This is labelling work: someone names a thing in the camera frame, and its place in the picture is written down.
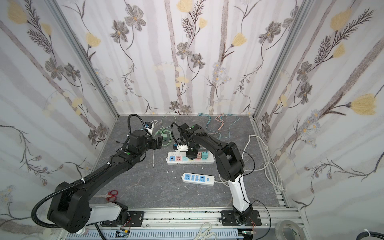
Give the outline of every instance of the black mounting plate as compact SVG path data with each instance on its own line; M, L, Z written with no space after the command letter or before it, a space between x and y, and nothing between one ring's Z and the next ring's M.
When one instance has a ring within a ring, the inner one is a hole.
M141 224L144 219L144 212L143 211L129 211L129 215L131 216L131 220L129 221L129 224L126 226L130 227L141 227ZM100 223L100 226L102 227L118 227L116 225L115 221L103 221Z
M221 211L221 219L224 227L228 226L239 226L239 224L235 220L234 211ZM248 222L245 226L252 226L252 221L256 224L256 226L261 226L262 221L260 219L259 211L253 210L251 216L248 219Z

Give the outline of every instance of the roll of clear tape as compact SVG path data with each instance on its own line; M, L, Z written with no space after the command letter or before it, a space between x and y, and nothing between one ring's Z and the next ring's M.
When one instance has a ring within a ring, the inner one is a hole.
M276 224L275 235L278 240L304 240L304 231L293 221L284 220Z

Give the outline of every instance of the gray tabletop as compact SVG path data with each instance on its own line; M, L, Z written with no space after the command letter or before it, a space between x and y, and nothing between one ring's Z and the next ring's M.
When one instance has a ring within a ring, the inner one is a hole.
M143 116L143 121L158 120L155 125L154 133L161 128L162 116ZM220 140L236 143L239 149L244 149L248 142L248 135L254 134L250 119L248 116L239 116L239 120L230 128L230 138L221 138ZM178 125L183 123L192 126L199 124L204 129L209 118L206 116L176 116ZM229 126L237 120L236 116L223 117L224 127L220 130L222 137L228 137ZM166 116L163 119L163 126L167 127L175 121L173 116ZM212 117L208 128L217 131L221 123L215 121ZM142 128L136 117L131 118L132 131ZM122 146L117 143L124 142L128 133L127 117L119 117L113 130L110 133L108 142L105 145L103 153L97 163L97 168L106 164L108 157L115 154L116 150ZM185 172L213 175L219 180L216 164L188 164L188 165L168 165L166 157L172 149L172 141L169 146L162 147L160 150L147 151L146 159L136 164L129 171L117 176L110 183L105 185L98 194L106 194L110 190L118 190L118 202L127 205L129 208L150 208L150 207L227 207L232 206L232 195L229 187L221 183L215 183L214 186L187 184L180 177ZM251 139L246 150L252 155L256 162L256 168L262 168L264 160L262 158L260 147L255 138ZM253 161L244 154L244 169L253 169ZM265 205L278 205L278 200L272 184L266 179L264 171L253 172L244 177L244 184L250 201L260 200ZM93 198L91 203L105 203L105 199Z

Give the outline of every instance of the cable tie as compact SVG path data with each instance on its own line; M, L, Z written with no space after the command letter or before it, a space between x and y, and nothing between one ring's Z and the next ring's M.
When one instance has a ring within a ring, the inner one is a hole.
M364 228L364 231L366 231L369 235L369 237L371 236L371 233L368 231L368 229Z

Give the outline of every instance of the floral wallpaper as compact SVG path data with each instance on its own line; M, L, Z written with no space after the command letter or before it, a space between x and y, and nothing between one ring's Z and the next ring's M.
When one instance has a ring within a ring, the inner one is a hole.
M315 1L256 116L314 240L384 229L383 13L382 1Z
M251 114L300 0L58 0L120 114Z
M0 238L51 239L30 211L92 171L115 118L44 2L0 6Z

